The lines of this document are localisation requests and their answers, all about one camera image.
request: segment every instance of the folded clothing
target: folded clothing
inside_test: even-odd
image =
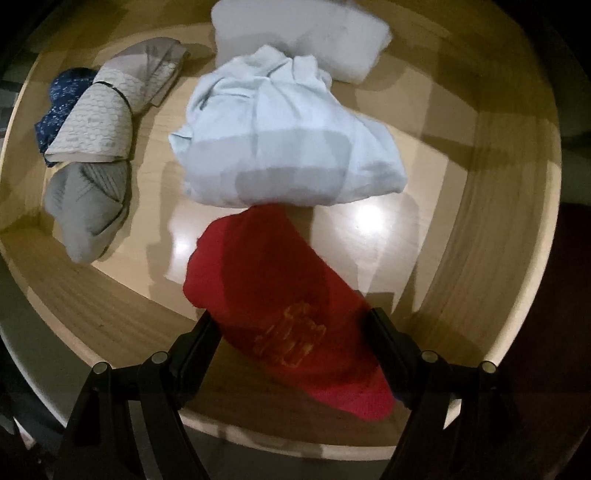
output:
[[[271,45],[313,55],[335,80],[360,83],[392,40],[386,22],[354,2],[220,0],[212,9],[216,65]]]
[[[281,382],[365,420],[394,399],[363,340],[370,307],[298,235],[283,209],[214,221],[189,259],[183,291],[224,338]]]
[[[125,221],[129,162],[70,163],[47,184],[45,210],[58,221],[68,256],[98,259]]]
[[[204,75],[187,123],[169,136],[186,193],[221,207],[333,205],[401,192],[407,178],[385,125],[346,110],[312,56],[270,46]]]
[[[159,105],[177,78],[186,49],[173,38],[132,45],[100,68],[55,140],[50,161],[109,162],[129,156],[132,115]]]
[[[44,154],[48,149],[78,99],[92,85],[95,76],[96,70],[77,67],[65,70],[53,79],[49,86],[51,108],[35,124],[35,136],[40,153]],[[45,164],[47,167],[55,165],[47,159]]]

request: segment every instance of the round wooden tray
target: round wooden tray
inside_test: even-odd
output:
[[[407,168],[402,194],[288,208],[298,231],[354,289],[448,361],[498,363],[533,300],[560,190],[553,94],[523,32],[492,2],[364,0],[394,39],[360,86],[335,82],[346,107],[386,123]],[[89,365],[137,364],[192,328],[181,284],[195,241],[237,210],[181,192],[167,135],[211,71],[209,12],[195,0],[88,0],[39,55],[0,159],[0,249],[40,316]],[[108,253],[76,265],[41,207],[51,170],[33,123],[57,73],[100,66],[139,40],[168,36],[191,58],[163,106],[139,121],[131,213]],[[272,380],[222,342],[185,424],[288,455],[391,455],[408,412],[380,422],[332,410]]]

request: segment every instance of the black elastic band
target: black elastic band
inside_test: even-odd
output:
[[[129,104],[129,101],[127,100],[127,98],[125,98],[125,95],[123,95],[123,93],[121,93],[121,90],[119,90],[115,85],[112,85],[108,82],[95,82],[95,83],[100,83],[101,85],[107,85],[107,87],[112,88],[114,91],[116,91],[119,96],[123,99],[123,101],[125,102],[125,104],[127,105],[127,108],[129,108],[129,113],[131,113],[131,115],[133,116],[134,111],[131,109],[131,105]]]

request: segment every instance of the blue patterned cloth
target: blue patterned cloth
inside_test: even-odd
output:
[[[92,85],[95,79],[96,71],[84,67],[69,69],[61,72],[51,83],[49,87],[49,100],[51,108],[35,124],[35,135],[39,152],[42,154],[49,148],[51,142],[57,136],[61,126],[78,99],[85,90]],[[56,165],[55,162],[49,162],[45,159],[47,167]]]

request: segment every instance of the metal bolt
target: metal bolt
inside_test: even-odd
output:
[[[103,374],[109,368],[109,364],[107,362],[98,362],[94,367],[92,367],[92,371],[97,374]]]
[[[434,364],[437,360],[439,360],[439,355],[437,355],[432,350],[425,350],[423,353],[421,353],[421,358],[429,364]]]
[[[168,354],[166,352],[156,352],[154,355],[152,355],[153,364],[163,364],[166,360],[168,360]]]
[[[480,368],[482,368],[488,374],[493,374],[496,372],[496,365],[493,362],[484,361],[480,364]]]

